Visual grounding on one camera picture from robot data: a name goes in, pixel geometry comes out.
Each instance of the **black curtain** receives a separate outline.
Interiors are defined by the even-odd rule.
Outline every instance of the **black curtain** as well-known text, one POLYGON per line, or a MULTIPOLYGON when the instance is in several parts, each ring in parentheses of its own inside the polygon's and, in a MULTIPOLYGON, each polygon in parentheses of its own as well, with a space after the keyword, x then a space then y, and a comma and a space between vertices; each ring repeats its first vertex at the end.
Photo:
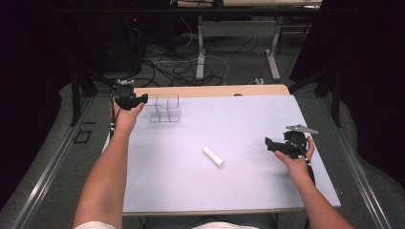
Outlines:
POLYGON ((299 83, 322 68, 341 67, 341 98, 356 124, 357 152, 405 187, 405 4, 325 0, 322 7, 353 6, 356 14, 314 21, 291 79, 299 83))
POLYGON ((0 6, 1 184, 3 208, 27 173, 60 109, 70 83, 60 46, 35 1, 0 6))

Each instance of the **table surface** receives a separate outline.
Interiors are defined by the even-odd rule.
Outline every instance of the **table surface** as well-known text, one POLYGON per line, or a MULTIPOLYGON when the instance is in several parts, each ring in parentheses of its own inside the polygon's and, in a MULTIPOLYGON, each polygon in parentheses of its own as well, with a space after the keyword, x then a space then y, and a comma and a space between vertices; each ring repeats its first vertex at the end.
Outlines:
MULTIPOLYGON (((286 166, 265 145, 265 136, 283 142, 287 125, 306 125, 285 86, 139 88, 136 93, 179 94, 181 121, 151 123, 148 113, 139 115, 130 139, 124 215, 304 210, 286 166), (222 167, 203 153, 204 146, 224 159, 222 167)), ((318 189, 340 206, 317 151, 312 165, 318 189)))
MULTIPOLYGON (((197 2, 178 1, 180 7, 196 7, 197 2)), ((322 0, 224 0, 225 7, 265 7, 265 6, 313 6, 322 4, 322 0)), ((201 4, 211 7, 211 3, 201 4)))

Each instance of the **skin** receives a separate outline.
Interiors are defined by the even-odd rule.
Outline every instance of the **skin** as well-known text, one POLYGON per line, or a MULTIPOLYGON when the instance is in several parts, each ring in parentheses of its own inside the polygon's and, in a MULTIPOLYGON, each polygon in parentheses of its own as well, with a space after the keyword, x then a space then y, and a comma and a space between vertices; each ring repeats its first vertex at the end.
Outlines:
POLYGON ((97 160, 84 184, 75 213, 74 227, 88 221, 102 221, 122 228, 122 208, 127 178, 129 136, 143 109, 140 103, 132 111, 114 104, 116 131, 97 160))
MULTIPOLYGON (((307 142, 309 144, 307 157, 310 160, 315 148, 310 137, 307 137, 307 142)), ((303 157, 291 159, 279 151, 275 152, 275 155, 286 164, 289 175, 304 201, 309 217, 310 228, 353 228, 351 224, 330 205, 313 184, 303 157)))

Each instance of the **desk leg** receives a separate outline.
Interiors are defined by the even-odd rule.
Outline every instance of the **desk leg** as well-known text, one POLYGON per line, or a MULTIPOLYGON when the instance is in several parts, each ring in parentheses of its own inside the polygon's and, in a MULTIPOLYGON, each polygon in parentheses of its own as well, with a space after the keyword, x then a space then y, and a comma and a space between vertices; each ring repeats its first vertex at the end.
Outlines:
POLYGON ((277 42, 278 42, 278 39, 280 37, 280 30, 281 30, 282 24, 283 24, 283 18, 278 17, 277 18, 277 24, 274 27, 273 37, 271 39, 270 50, 266 50, 266 56, 267 56, 268 65, 270 67, 271 76, 272 76, 274 81, 280 81, 281 80, 280 74, 279 74, 278 69, 277 69, 276 60, 274 59, 274 53, 276 52, 276 49, 277 49, 277 42))
POLYGON ((203 67, 205 62, 205 50, 203 48, 203 19, 199 16, 199 62, 197 65, 197 78, 203 78, 203 67))

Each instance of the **white cylinder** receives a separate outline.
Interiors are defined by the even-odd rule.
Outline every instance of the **white cylinder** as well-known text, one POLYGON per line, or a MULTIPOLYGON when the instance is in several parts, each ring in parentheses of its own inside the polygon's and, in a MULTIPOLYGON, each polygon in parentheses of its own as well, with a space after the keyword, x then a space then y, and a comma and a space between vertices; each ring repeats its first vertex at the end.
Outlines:
POLYGON ((214 161, 215 164, 218 165, 218 167, 221 167, 224 164, 224 161, 217 156, 212 150, 210 150, 208 147, 202 148, 202 151, 209 157, 211 158, 212 161, 214 161))

